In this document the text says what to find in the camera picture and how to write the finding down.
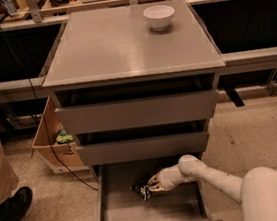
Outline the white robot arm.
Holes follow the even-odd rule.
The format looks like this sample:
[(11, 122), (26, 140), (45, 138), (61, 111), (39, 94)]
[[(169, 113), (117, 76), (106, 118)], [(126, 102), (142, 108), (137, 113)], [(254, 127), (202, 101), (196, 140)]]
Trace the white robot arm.
[(243, 221), (277, 221), (277, 170), (257, 167), (243, 177), (213, 169), (192, 155), (183, 155), (177, 164), (161, 169), (147, 182), (153, 192), (201, 179), (239, 203)]

